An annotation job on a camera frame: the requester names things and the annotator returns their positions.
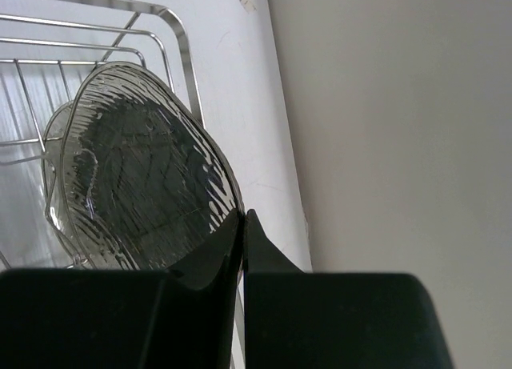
white surface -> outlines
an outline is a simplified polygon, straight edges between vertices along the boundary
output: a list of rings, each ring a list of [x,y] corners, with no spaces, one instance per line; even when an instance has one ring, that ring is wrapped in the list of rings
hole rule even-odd
[[[512,367],[512,0],[270,0],[315,270],[409,271]]]

black object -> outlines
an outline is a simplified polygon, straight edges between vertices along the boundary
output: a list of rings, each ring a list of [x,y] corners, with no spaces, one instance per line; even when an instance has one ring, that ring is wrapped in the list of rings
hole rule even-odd
[[[452,367],[417,279],[304,274],[254,211],[169,272],[4,273],[2,367],[227,369],[242,247],[248,369]]]

wire rack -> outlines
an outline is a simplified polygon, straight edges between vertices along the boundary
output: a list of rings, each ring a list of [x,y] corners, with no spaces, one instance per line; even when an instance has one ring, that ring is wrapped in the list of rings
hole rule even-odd
[[[0,2],[0,270],[80,263],[51,225],[41,160],[61,137],[43,136],[83,79],[112,60],[153,71],[202,122],[189,40],[169,8],[132,0]],[[243,324],[237,298],[235,318]]]

stainless steel dish rack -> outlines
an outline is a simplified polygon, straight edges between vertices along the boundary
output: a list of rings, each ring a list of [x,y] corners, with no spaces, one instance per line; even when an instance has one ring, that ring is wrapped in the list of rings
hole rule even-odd
[[[43,138],[45,127],[112,60],[153,71],[202,122],[188,37],[170,9],[146,2],[0,0],[0,48],[0,271],[75,267],[50,225],[41,159],[60,138]],[[240,316],[238,296],[243,323]]]

glass plate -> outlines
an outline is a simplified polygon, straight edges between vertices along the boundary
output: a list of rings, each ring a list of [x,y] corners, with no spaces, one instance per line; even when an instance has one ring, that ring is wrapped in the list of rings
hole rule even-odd
[[[62,196],[60,195],[60,190],[57,188],[57,170],[60,169],[60,150],[62,146],[62,140],[58,138],[62,138],[64,134],[72,106],[72,102],[61,105],[46,125],[45,132],[42,136],[46,153],[41,161],[41,169],[43,193],[46,199],[46,219],[55,229],[58,241],[61,243],[64,250],[67,251],[67,254],[75,256],[77,262],[79,262],[85,257],[83,253],[80,253],[78,240],[72,234],[70,221],[64,212]]]
[[[99,67],[53,121],[56,132],[66,114],[52,160],[62,205],[54,223],[92,267],[167,268],[243,212],[218,146],[148,70]]]

